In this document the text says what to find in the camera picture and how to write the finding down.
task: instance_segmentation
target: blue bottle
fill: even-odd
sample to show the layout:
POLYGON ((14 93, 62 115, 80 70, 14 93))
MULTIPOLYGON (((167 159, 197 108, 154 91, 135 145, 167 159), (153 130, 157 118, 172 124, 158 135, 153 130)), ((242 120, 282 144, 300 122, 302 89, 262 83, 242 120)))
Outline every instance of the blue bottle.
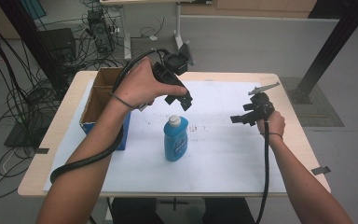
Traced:
POLYGON ((164 126, 165 158, 168 161, 179 160, 187 150, 188 120, 177 115, 170 116, 164 126))

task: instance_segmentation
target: black tape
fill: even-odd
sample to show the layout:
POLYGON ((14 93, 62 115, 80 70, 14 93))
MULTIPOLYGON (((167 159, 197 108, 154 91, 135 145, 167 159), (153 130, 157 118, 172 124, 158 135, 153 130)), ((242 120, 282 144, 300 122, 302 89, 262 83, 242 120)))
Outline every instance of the black tape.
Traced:
POLYGON ((50 148, 40 147, 34 153, 35 154, 48 154, 50 148))
POLYGON ((319 175, 319 174, 327 174, 327 173, 330 173, 331 170, 330 168, 328 168, 328 166, 325 166, 325 167, 318 167, 318 168, 315 168, 312 170, 313 174, 314 175, 319 175))

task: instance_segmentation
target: person's left hand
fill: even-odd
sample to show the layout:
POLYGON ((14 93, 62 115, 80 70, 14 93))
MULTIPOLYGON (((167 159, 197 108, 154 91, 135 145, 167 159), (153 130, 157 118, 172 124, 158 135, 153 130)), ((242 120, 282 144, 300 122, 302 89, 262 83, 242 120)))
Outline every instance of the person's left hand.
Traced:
POLYGON ((129 105, 137 106, 153 102, 161 95, 184 95, 185 87, 158 82, 152 72, 150 59, 144 57, 118 86, 115 95, 129 105))

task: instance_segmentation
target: bottle label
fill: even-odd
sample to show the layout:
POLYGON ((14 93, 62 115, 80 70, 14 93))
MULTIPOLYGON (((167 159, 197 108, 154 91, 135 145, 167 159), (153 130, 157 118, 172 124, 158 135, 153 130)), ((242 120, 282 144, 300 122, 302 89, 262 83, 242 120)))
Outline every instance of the bottle label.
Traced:
POLYGON ((185 146, 187 146, 187 136, 176 142, 173 150, 175 153, 181 153, 185 146))

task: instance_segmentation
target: hand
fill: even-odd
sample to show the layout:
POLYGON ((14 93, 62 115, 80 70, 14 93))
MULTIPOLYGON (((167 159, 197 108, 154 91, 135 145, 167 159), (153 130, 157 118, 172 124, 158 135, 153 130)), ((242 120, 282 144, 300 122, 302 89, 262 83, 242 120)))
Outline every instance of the hand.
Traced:
MULTIPOLYGON (((277 133, 280 136, 283 136, 284 133, 284 117, 282 117, 281 113, 278 111, 272 112, 272 114, 268 117, 269 120, 269 132, 270 133, 277 133)), ((264 133, 264 120, 257 121, 257 128, 260 133, 264 133)))
POLYGON ((129 105, 137 106, 153 102, 161 95, 185 95, 187 89, 158 82, 152 72, 149 58, 144 57, 118 86, 115 95, 129 105))

